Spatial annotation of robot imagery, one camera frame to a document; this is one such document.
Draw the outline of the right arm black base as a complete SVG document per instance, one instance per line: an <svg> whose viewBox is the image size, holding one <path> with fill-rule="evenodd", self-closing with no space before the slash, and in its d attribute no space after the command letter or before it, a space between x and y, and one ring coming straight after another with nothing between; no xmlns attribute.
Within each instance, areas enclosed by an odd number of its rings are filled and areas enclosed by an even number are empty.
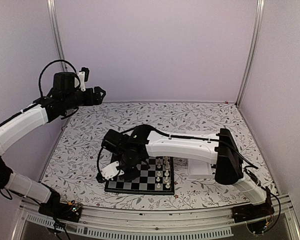
<svg viewBox="0 0 300 240"><path fill-rule="evenodd" d="M270 227L275 210L272 202L266 201L259 205L235 206L231 209L231 213L235 223L245 222L250 233L261 235Z"/></svg>

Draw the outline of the white plastic divided tray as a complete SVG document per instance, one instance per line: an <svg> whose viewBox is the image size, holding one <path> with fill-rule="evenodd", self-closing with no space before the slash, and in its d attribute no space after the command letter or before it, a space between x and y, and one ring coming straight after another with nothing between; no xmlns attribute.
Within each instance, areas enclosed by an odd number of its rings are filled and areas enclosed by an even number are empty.
<svg viewBox="0 0 300 240"><path fill-rule="evenodd" d="M188 149L184 154L188 159L188 179L214 179L216 172L218 153L216 149L219 147L218 141L212 141L212 139L219 140L217 132L208 131L186 131L192 137L205 138L205 140L199 143L199 140L191 140L192 144L188 143Z"/></svg>

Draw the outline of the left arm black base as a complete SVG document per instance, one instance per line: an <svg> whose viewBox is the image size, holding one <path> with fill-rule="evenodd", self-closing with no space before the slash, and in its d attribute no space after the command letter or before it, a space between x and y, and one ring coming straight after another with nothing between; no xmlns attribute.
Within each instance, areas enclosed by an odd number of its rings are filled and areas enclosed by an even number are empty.
<svg viewBox="0 0 300 240"><path fill-rule="evenodd" d="M64 203L57 200L41 203L38 212L56 219L78 223L82 210L82 203L75 202L74 200Z"/></svg>

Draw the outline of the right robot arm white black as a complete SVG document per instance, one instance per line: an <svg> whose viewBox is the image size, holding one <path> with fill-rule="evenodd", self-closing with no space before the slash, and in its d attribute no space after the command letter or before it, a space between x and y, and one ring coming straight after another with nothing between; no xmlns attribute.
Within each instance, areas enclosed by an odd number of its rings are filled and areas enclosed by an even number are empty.
<svg viewBox="0 0 300 240"><path fill-rule="evenodd" d="M226 128L209 134L164 132L148 124L122 132L110 129L101 149L117 156L117 160L97 168L99 183L121 175L133 177L137 164L150 157L183 158L215 165L216 182L237 188L249 200L252 218L259 218L272 206L271 191L249 170L257 166L243 157Z"/></svg>

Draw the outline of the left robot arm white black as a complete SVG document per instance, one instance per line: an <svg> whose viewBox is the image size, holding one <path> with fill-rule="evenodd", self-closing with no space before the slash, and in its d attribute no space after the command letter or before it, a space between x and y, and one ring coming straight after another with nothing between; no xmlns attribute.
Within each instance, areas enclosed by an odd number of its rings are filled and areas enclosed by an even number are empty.
<svg viewBox="0 0 300 240"><path fill-rule="evenodd" d="M60 195L42 183L31 180L8 167L2 159L6 151L33 130L57 118L70 117L81 106L100 105L106 91L99 86L87 88L85 83L89 70L79 72L58 72L53 76L53 85L46 96L34 100L0 124L0 190L6 189L23 197L45 204L45 209L53 216L64 213L64 205L59 202Z"/></svg>

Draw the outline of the black and grey chessboard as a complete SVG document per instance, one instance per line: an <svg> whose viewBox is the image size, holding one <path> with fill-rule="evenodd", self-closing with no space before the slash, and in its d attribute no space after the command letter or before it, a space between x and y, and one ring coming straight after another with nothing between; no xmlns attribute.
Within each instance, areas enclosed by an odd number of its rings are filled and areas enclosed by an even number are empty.
<svg viewBox="0 0 300 240"><path fill-rule="evenodd" d="M175 194L175 181L174 181L174 158L170 158L171 163L171 188L168 191L156 190L156 159L162 158L150 157L145 162L137 165L140 170L140 177L125 182L120 179L120 176L108 180L105 183L104 191L116 194L132 194L132 195L163 195L172 196Z"/></svg>

